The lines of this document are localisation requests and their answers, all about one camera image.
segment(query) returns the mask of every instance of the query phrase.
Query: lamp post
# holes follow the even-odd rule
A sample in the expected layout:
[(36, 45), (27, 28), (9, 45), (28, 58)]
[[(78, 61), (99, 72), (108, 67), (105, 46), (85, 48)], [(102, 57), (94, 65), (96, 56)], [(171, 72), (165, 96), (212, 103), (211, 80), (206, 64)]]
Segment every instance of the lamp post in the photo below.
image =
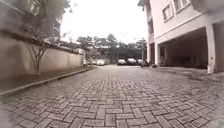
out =
[(144, 67), (144, 44), (142, 43), (142, 67)]

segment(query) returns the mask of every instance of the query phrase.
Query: green foliage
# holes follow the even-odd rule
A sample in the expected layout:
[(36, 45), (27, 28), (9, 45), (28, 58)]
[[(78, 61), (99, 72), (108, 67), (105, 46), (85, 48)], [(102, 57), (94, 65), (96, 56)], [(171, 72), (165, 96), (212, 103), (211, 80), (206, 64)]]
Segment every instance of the green foliage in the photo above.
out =
[(87, 51), (87, 58), (107, 58), (112, 63), (116, 63), (117, 59), (135, 58), (141, 59), (142, 48), (146, 57), (146, 41), (141, 39), (136, 43), (125, 44), (118, 41), (116, 37), (109, 34), (106, 38), (99, 37), (79, 37), (79, 47)]

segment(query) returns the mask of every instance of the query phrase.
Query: window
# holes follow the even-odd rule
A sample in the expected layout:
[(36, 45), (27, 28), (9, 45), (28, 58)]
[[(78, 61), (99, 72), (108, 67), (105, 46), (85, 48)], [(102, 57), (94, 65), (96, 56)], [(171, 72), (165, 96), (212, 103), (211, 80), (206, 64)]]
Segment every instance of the window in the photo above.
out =
[(37, 3), (36, 1), (32, 1), (30, 12), (36, 16), (39, 13), (39, 11), (40, 11), (39, 3)]
[(180, 11), (190, 3), (190, 0), (174, 0), (174, 6), (176, 11)]
[(172, 16), (173, 16), (172, 9), (171, 9), (170, 4), (168, 4), (168, 5), (163, 9), (163, 18), (164, 18), (164, 20), (166, 21), (166, 20), (170, 19)]
[(187, 5), (189, 2), (188, 0), (182, 0), (183, 6)]
[(176, 11), (181, 9), (181, 0), (174, 0)]

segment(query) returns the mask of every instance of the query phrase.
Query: covered parking area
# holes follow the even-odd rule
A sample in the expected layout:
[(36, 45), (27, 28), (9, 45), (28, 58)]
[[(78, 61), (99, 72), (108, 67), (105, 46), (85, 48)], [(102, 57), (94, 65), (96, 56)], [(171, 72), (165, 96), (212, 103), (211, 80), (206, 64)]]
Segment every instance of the covered parking area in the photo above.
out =
[(160, 65), (206, 69), (208, 65), (206, 29), (200, 28), (160, 44)]

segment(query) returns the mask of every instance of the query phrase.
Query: building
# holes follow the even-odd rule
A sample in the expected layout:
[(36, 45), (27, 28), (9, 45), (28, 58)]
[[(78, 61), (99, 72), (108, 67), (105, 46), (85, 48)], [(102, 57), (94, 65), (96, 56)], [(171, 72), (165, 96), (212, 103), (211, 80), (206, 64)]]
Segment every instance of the building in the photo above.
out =
[(223, 0), (140, 0), (147, 13), (148, 60), (224, 71)]
[[(60, 0), (64, 8), (68, 7), (67, 0)], [(60, 27), (64, 8), (56, 10), (54, 0), (0, 0), (0, 29), (19, 32), (24, 23), (30, 26), (38, 26), (42, 32), (56, 33), (60, 35)]]

